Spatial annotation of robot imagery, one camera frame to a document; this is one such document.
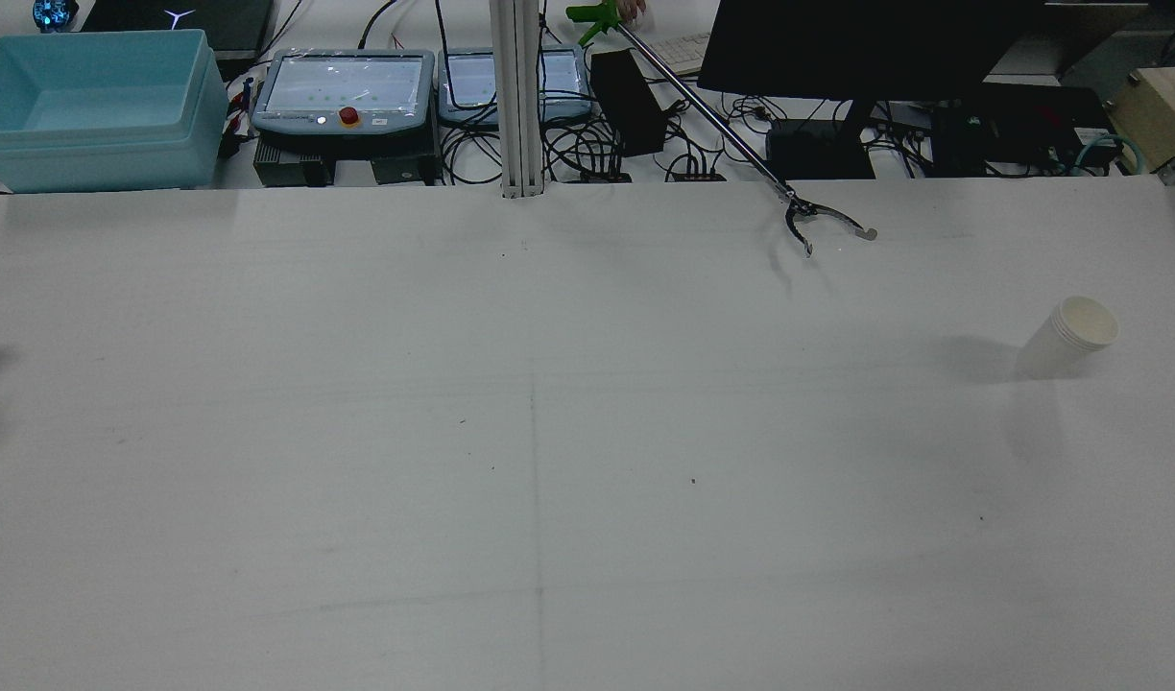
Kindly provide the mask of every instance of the white paper cup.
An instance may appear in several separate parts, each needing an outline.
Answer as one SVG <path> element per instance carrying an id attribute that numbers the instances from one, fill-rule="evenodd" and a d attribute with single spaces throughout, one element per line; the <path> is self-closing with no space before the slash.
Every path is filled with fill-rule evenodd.
<path id="1" fill-rule="evenodd" d="M 1052 380 L 1079 360 L 1117 340 L 1117 317 L 1090 297 L 1066 297 L 1019 350 L 1014 369 L 1029 380 Z"/>

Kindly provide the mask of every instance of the black device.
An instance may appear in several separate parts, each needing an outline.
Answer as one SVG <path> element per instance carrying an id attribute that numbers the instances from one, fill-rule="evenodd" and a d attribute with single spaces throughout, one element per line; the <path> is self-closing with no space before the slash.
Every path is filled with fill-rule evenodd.
<path id="1" fill-rule="evenodd" d="M 228 80 L 262 56 L 275 22 L 275 0 L 96 0 L 80 31 L 202 28 Z"/>
<path id="2" fill-rule="evenodd" d="M 630 51 L 592 55 L 591 90 L 622 135 L 622 156 L 664 152 L 669 119 Z"/>
<path id="3" fill-rule="evenodd" d="M 1045 0 L 720 0 L 699 87 L 852 101 L 785 133 L 800 179 L 873 176 L 860 134 L 877 101 L 945 101 L 983 81 Z"/>
<path id="4" fill-rule="evenodd" d="M 934 133 L 939 176 L 986 175 L 989 161 L 1072 174 L 1075 162 L 1106 167 L 1121 153 L 1102 139 L 1115 130 L 1088 88 L 982 83 L 961 103 L 934 112 Z"/>

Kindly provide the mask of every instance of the white tabletop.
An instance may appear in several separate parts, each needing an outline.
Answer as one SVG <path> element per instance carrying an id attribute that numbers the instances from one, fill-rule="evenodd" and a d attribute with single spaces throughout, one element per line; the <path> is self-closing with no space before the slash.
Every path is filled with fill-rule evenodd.
<path id="1" fill-rule="evenodd" d="M 0 689 L 1175 689 L 1175 192 L 803 192 L 0 196 Z"/>

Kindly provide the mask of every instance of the computer monitor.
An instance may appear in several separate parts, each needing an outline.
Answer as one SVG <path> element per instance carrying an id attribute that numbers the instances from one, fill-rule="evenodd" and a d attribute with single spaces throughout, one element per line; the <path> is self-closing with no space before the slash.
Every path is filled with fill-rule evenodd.
<path id="1" fill-rule="evenodd" d="M 852 101 L 794 130 L 799 175 L 873 176 L 859 143 L 877 101 L 944 101 L 981 83 L 1045 0 L 720 0 L 699 87 Z"/>

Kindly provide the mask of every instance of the light blue plastic bin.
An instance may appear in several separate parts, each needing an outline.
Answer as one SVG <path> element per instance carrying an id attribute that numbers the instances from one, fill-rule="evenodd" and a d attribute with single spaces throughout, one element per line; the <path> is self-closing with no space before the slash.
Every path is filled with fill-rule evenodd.
<path id="1" fill-rule="evenodd" d="M 0 39 L 0 181 L 12 192 L 212 182 L 228 98 L 201 29 Z"/>

